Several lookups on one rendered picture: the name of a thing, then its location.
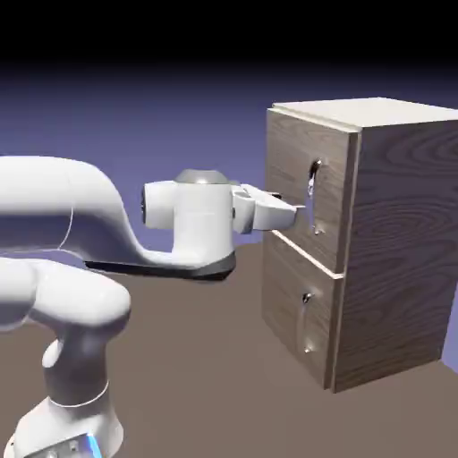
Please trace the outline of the wood cabinet door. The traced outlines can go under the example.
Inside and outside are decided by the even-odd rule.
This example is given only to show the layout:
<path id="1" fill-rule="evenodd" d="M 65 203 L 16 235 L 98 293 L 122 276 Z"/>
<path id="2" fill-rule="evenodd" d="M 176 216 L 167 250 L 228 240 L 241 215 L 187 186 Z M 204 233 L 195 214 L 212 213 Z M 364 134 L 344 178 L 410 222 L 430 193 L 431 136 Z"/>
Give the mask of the wood cabinet door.
<path id="1" fill-rule="evenodd" d="M 327 273 L 274 233 L 264 236 L 262 317 L 287 350 L 318 384 L 331 385 L 335 327 L 344 277 Z M 307 312 L 311 352 L 298 346 L 301 298 L 313 293 Z"/>
<path id="2" fill-rule="evenodd" d="M 359 139 L 360 130 L 354 126 L 280 108 L 267 110 L 265 188 L 305 207 L 285 235 L 336 274 L 345 270 Z M 317 158 L 323 165 L 317 175 L 315 218 L 322 232 L 315 235 L 309 227 L 306 195 L 310 165 Z"/>

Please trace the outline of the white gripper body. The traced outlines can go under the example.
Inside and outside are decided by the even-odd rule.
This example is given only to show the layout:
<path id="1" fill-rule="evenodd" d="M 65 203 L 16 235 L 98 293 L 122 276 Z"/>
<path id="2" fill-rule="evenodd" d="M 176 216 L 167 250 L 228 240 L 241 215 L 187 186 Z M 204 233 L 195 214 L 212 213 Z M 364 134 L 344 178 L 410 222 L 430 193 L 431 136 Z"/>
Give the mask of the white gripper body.
<path id="1" fill-rule="evenodd" d="M 275 193 L 251 187 L 255 201 L 252 228 L 257 231 L 284 230 L 292 227 L 303 205 L 292 205 L 279 199 Z"/>

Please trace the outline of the light wood cabinet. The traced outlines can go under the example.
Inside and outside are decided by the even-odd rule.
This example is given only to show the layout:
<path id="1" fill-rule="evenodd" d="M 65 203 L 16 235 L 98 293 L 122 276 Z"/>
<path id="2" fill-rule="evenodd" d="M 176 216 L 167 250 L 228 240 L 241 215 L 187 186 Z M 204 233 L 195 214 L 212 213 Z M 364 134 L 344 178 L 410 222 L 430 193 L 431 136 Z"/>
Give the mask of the light wood cabinet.
<path id="1" fill-rule="evenodd" d="M 392 98 L 270 108 L 360 130 L 328 390 L 438 360 L 458 284 L 458 109 Z M 334 273 L 287 230 L 270 233 Z"/>

